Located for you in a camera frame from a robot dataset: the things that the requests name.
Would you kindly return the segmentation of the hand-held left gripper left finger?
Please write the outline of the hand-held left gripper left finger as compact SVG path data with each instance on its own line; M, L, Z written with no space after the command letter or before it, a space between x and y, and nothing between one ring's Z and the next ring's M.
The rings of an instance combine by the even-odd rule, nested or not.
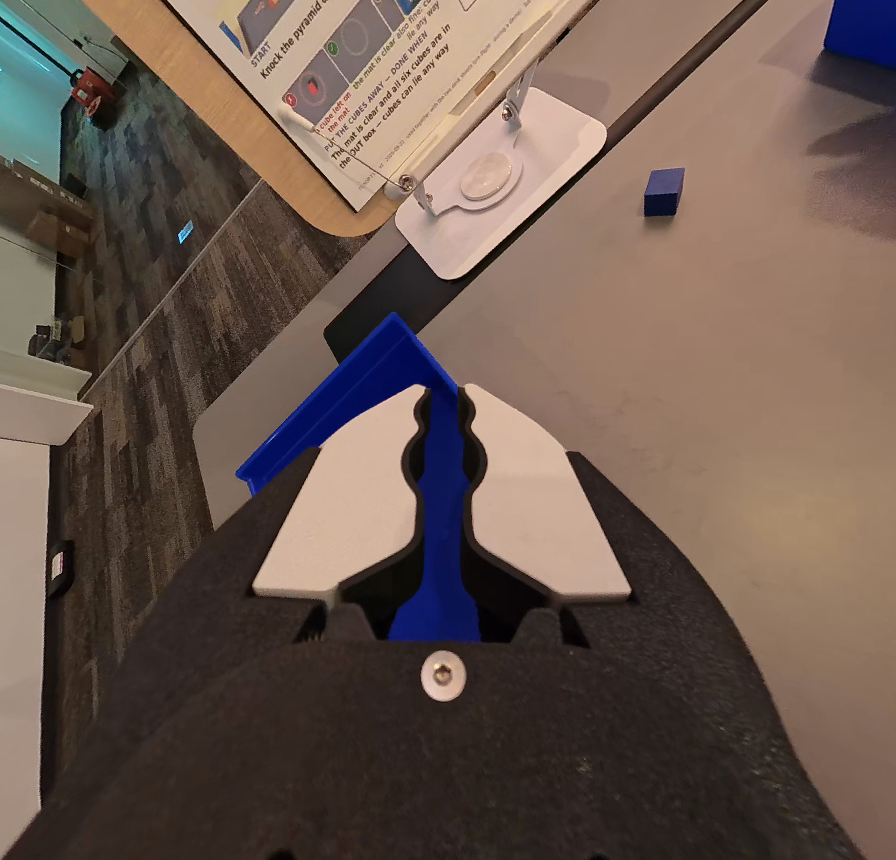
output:
M256 597L356 605L388 640L422 586L432 391L413 384L327 438L252 581Z

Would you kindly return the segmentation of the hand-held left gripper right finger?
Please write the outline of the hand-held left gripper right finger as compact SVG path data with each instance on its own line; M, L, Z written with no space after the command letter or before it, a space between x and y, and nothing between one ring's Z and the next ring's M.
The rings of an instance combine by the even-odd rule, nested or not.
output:
M483 642L509 642L547 609L629 601L633 589L565 447L475 384L458 391L463 498L460 569Z

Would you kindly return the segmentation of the blue plastic bin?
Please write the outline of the blue plastic bin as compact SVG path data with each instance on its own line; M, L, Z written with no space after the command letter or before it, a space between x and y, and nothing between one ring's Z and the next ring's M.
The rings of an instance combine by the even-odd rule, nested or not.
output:
M369 408L420 384L431 389L431 429L420 486L425 503L420 590L397 611L394 641L480 642L478 610L462 584L462 512L469 478L458 386L397 315L388 315L237 469L252 496Z
M823 47L895 70L895 0L834 0Z

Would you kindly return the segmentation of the blue wooden cube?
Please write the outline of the blue wooden cube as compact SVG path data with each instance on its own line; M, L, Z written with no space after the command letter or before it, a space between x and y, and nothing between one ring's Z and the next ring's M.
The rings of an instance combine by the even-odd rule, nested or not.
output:
M673 217L677 214L685 174L685 168L651 171L644 191L644 217Z

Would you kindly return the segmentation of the black power adapter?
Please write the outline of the black power adapter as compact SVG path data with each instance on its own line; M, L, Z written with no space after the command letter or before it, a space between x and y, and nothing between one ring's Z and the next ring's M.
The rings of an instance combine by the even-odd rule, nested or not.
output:
M64 539L51 546L47 558L46 597L48 601L62 597L74 581L75 543Z

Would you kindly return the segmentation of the large cardboard box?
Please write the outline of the large cardboard box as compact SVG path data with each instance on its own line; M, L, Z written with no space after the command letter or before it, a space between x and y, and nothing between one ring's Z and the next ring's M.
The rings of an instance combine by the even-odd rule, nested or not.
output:
M89 233L47 210L33 214L25 227L25 236L36 245L72 259L81 258L91 245Z

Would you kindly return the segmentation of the red air mover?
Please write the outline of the red air mover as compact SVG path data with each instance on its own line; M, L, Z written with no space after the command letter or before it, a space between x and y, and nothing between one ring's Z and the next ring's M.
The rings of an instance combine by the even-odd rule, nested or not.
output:
M92 118L101 109L107 111L116 107L116 90L94 70L74 70L69 79L71 97L84 109L88 118Z

